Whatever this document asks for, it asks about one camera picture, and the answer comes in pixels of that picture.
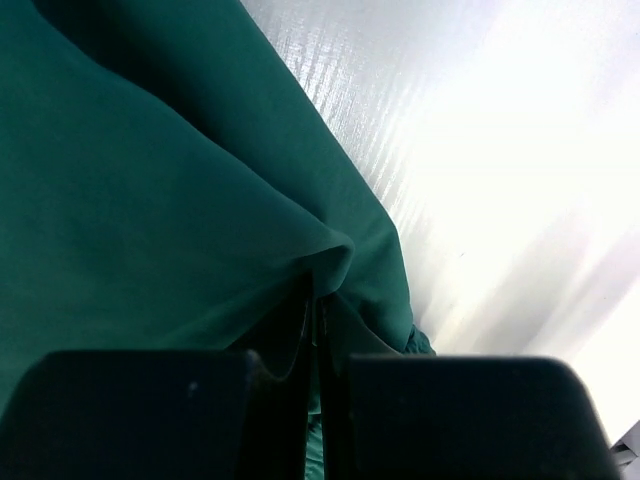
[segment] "white floor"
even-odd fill
[[[640,418],[640,2],[243,0],[396,222],[439,353]]]

